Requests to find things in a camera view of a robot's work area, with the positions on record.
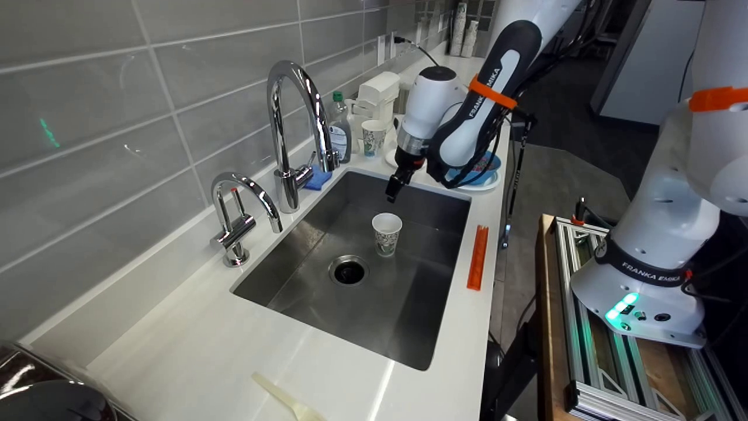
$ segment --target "gray tile wall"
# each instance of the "gray tile wall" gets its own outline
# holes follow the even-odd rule
[[[0,14],[0,338],[201,213],[219,171],[272,163],[265,77],[376,70],[386,0],[8,0]],[[308,135],[287,100],[294,142]]]

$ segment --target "green light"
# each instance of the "green light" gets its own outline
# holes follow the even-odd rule
[[[53,150],[58,150],[60,142],[57,139],[57,135],[53,135],[53,130],[52,130],[52,126],[47,123],[44,116],[39,116],[39,126],[42,126],[42,133],[44,133],[44,138],[47,138],[47,144],[53,146]]]
[[[636,295],[636,293],[628,293],[621,302],[617,302],[617,304],[606,312],[606,318],[608,318],[611,323],[615,323],[615,318],[621,315],[621,311],[628,309],[636,300],[639,300],[639,295]]]

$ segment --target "sink basin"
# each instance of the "sink basin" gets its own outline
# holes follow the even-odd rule
[[[427,369],[471,200],[345,173],[338,184],[236,285],[236,295]],[[371,217],[397,213],[397,255],[376,255]]]

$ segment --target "sink drain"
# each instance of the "sink drain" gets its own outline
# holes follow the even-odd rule
[[[366,268],[357,261],[356,255],[341,255],[333,260],[333,263],[328,267],[328,273],[333,280],[354,285],[365,277]]]

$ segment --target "chrome faucet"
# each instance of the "chrome faucet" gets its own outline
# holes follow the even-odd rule
[[[330,133],[326,123],[326,104],[319,87],[305,73],[301,64],[293,60],[279,60],[266,77],[266,110],[272,119],[272,138],[276,146],[276,178],[280,183],[280,209],[289,213],[300,207],[300,186],[305,186],[310,178],[310,166],[293,169],[287,158],[285,130],[284,130],[284,112],[280,112],[280,84],[289,79],[305,98],[308,123],[315,138],[315,157],[326,173],[333,173],[337,166],[337,157],[333,155]]]
[[[255,217],[244,207],[244,200],[238,195],[238,186],[250,188],[257,195],[257,200],[261,204],[261,207],[266,209],[266,215],[272,217],[272,229],[284,231],[284,222],[280,222],[276,204],[255,179],[238,176],[238,173],[219,173],[213,179],[213,188],[210,188],[216,213],[218,213],[218,220],[222,227],[222,231],[216,235],[216,243],[219,243],[224,247],[224,261],[229,267],[238,267],[238,263],[248,261],[250,253],[240,245],[238,238],[257,224]],[[229,209],[224,204],[227,191],[234,194],[234,200],[238,205],[240,215],[236,220],[229,217]]]

